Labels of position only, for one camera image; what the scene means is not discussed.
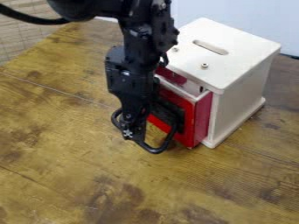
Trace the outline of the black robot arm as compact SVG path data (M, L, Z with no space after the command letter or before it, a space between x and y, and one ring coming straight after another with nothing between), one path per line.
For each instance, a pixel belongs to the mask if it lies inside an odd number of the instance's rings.
M123 137L146 140L146 119L155 92L155 69L166 62L167 51L178 44L171 0L47 0L60 15L56 19L34 17L0 4L0 14L38 25L63 25L96 17L118 21L124 44L107 53L108 92L120 100L114 124Z

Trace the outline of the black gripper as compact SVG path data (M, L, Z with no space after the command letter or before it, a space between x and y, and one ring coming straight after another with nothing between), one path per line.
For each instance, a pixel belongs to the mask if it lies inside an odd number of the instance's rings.
M126 56L124 47L115 46L107 53L106 73L108 92L119 99L124 113L137 116L143 108L151 106L155 92L155 69L158 60L141 64L138 59ZM146 124L122 124L126 140L146 140Z

